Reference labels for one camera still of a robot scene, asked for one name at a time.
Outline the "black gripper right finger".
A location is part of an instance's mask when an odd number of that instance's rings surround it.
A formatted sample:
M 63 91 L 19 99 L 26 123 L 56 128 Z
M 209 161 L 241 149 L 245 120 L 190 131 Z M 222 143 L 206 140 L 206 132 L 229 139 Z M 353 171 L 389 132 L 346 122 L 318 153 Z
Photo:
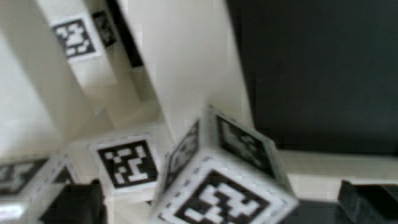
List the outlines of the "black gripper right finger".
M 337 201 L 351 224 L 398 224 L 398 184 L 342 180 Z

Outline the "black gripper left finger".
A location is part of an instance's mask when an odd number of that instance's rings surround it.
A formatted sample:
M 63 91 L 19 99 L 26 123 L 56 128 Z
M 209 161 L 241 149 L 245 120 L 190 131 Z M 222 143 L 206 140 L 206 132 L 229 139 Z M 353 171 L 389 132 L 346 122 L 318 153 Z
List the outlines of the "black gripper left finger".
M 42 224 L 108 224 L 99 180 L 67 184 L 39 217 Z

